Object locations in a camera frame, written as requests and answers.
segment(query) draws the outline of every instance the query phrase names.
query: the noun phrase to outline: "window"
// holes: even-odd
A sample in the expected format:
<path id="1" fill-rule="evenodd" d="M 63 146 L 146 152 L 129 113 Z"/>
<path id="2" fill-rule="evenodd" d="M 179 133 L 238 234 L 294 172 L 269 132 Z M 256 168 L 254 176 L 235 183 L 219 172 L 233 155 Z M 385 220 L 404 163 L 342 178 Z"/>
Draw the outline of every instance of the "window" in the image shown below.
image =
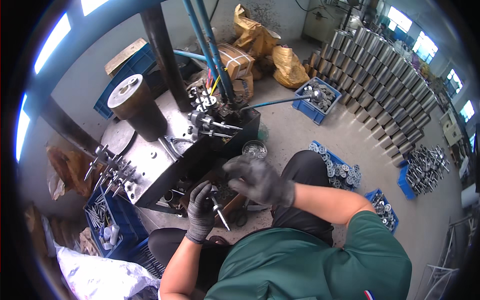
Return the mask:
<path id="1" fill-rule="evenodd" d="M 18 127 L 17 127 L 17 143 L 16 143 L 16 157 L 17 161 L 20 161 L 20 154 L 22 153 L 22 147 L 24 145 L 25 134 L 27 133 L 28 124 L 30 123 L 30 118 L 24 111 L 25 100 L 27 100 L 27 95 L 24 94 L 22 100 L 22 106 L 20 107 L 20 115 L 18 116 Z"/>
<path id="2" fill-rule="evenodd" d="M 447 79 L 450 80 L 450 83 L 455 88 L 455 92 L 458 94 L 458 92 L 460 92 L 460 90 L 462 89 L 463 84 L 460 81 L 460 78 L 455 73 L 454 69 L 450 70 L 450 73 L 447 75 Z"/>
<path id="3" fill-rule="evenodd" d="M 470 120 L 473 115 L 475 114 L 475 111 L 473 110 L 472 103 L 470 100 L 463 106 L 462 110 L 460 111 L 460 115 L 462 115 L 465 118 L 465 123 Z"/>
<path id="4" fill-rule="evenodd" d="M 84 10 L 84 16 L 93 12 L 100 5 L 107 2 L 108 0 L 82 0 L 82 9 Z"/>
<path id="5" fill-rule="evenodd" d="M 388 28 L 391 30 L 395 30 L 395 27 L 398 26 L 403 32 L 407 33 L 412 26 L 412 21 L 393 6 L 390 7 L 387 17 L 395 23 L 395 26 L 393 26 L 390 21 Z"/>
<path id="6" fill-rule="evenodd" d="M 413 52 L 429 64 L 437 51 L 438 47 L 435 43 L 423 31 L 420 31 L 417 42 L 413 46 Z"/>
<path id="7" fill-rule="evenodd" d="M 70 29 L 71 28 L 70 23 L 68 22 L 67 14 L 64 14 L 57 25 L 55 25 L 55 28 L 53 28 L 52 33 L 50 33 L 48 36 L 47 41 L 43 45 L 43 48 L 36 59 L 35 72 L 37 74 L 42 69 L 50 54 L 52 54 L 53 50 L 55 50 L 57 45 L 63 40 Z"/>
<path id="8" fill-rule="evenodd" d="M 475 149 L 475 134 L 470 137 L 470 145 L 472 145 L 472 152 Z"/>

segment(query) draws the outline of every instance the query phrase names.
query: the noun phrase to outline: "worker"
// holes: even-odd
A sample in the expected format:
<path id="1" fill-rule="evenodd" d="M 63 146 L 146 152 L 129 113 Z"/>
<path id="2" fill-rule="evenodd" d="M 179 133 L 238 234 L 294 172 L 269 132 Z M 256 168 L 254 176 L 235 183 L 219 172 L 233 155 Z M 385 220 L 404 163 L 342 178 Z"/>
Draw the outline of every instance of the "worker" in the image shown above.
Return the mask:
<path id="1" fill-rule="evenodd" d="M 296 153 L 281 176 L 264 160 L 238 156 L 223 169 L 229 186 L 273 206 L 273 223 L 234 245 L 206 240 L 214 215 L 211 184 L 190 195 L 188 230 L 152 232 L 148 246 L 167 268 L 162 300 L 190 299 L 405 299 L 412 271 L 400 243 L 370 202 L 330 187 L 320 154 Z M 333 247 L 332 223 L 347 226 L 345 245 Z"/>

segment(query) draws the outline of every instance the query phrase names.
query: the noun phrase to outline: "hand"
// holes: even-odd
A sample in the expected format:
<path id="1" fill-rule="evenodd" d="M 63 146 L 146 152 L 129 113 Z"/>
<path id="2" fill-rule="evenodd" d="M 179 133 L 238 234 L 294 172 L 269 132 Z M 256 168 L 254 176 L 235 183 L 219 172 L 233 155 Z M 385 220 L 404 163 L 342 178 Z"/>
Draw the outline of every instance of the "hand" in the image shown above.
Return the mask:
<path id="1" fill-rule="evenodd" d="M 223 170 L 231 176 L 245 179 L 232 179 L 228 185 L 234 191 L 247 196 L 261 205 L 290 207 L 295 199 L 294 182 L 282 179 L 276 170 L 263 159 L 241 155 L 223 165 Z"/>
<path id="2" fill-rule="evenodd" d="M 190 193 L 190 202 L 188 204 L 188 219 L 190 228 L 188 228 L 185 237 L 196 244 L 203 244 L 207 235 L 212 231 L 215 223 L 213 202 L 207 200 L 212 185 L 207 180 L 200 183 Z"/>

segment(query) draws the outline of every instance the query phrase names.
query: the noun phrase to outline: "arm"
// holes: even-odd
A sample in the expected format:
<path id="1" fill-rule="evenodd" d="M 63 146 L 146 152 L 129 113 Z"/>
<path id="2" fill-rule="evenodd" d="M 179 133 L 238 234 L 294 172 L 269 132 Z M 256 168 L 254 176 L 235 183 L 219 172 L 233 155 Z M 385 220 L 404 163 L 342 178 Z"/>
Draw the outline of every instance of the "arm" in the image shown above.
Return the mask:
<path id="1" fill-rule="evenodd" d="M 189 299 L 195 288 L 202 244 L 215 223 L 213 203 L 207 202 L 211 189 L 212 185 L 205 181 L 190 193 L 187 209 L 190 227 L 163 273 L 162 300 Z"/>
<path id="2" fill-rule="evenodd" d="M 197 281 L 202 245 L 183 238 L 162 276 L 162 300 L 188 299 Z"/>
<path id="3" fill-rule="evenodd" d="M 375 212 L 364 197 L 340 189 L 294 183 L 281 178 L 264 160 L 238 156 L 223 169 L 234 178 L 228 185 L 263 205 L 280 205 L 309 212 L 327 222 L 348 225 L 358 212 Z"/>
<path id="4" fill-rule="evenodd" d="M 348 225 L 361 211 L 375 213 L 372 204 L 354 192 L 295 183 L 293 207 L 311 213 L 327 222 Z"/>

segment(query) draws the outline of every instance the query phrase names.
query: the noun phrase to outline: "concrete floor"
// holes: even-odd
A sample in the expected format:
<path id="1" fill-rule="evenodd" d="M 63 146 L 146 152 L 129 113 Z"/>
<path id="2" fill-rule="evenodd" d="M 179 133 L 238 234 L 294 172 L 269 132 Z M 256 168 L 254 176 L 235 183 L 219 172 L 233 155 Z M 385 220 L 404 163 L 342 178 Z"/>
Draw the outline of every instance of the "concrete floor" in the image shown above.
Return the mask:
<path id="1" fill-rule="evenodd" d="M 304 41 L 289 43 L 298 54 L 300 61 L 306 59 L 316 47 Z M 272 77 L 266 77 L 254 83 L 254 96 L 251 104 L 292 97 L 294 91 L 278 84 Z M 413 271 L 408 299 L 414 299 L 420 287 L 420 281 L 426 264 L 436 264 L 441 253 L 449 219 L 457 220 L 462 216 L 460 205 L 461 184 L 458 170 L 451 166 L 451 172 L 444 174 L 436 190 L 408 201 L 396 181 L 399 169 L 391 163 L 371 137 L 371 132 L 357 122 L 343 105 L 337 105 L 316 125 L 300 111 L 291 107 L 291 103 L 262 107 L 261 133 L 265 136 L 268 148 L 268 161 L 280 173 L 288 160 L 297 151 L 308 148 L 312 140 L 317 140 L 330 151 L 342 158 L 347 164 L 359 164 L 363 174 L 361 186 L 355 192 L 364 195 L 380 188 L 394 209 L 399 225 L 395 237 L 402 244 L 412 261 Z M 436 108 L 432 120 L 424 128 L 425 137 L 417 145 L 430 147 L 439 144 L 447 149 L 439 124 L 441 111 Z M 188 219 L 177 218 L 148 209 L 140 209 L 141 217 L 149 232 L 157 228 L 188 228 Z M 211 235 L 221 235 L 230 243 L 236 242 L 249 232 L 271 225 L 269 211 L 250 212 L 248 223 L 242 228 L 233 228 L 226 232 L 215 228 Z M 335 226 L 333 232 L 335 246 L 341 247 L 345 241 L 344 226 Z M 430 273 L 426 271 L 422 286 L 426 284 Z M 422 299 L 420 289 L 418 299 Z"/>

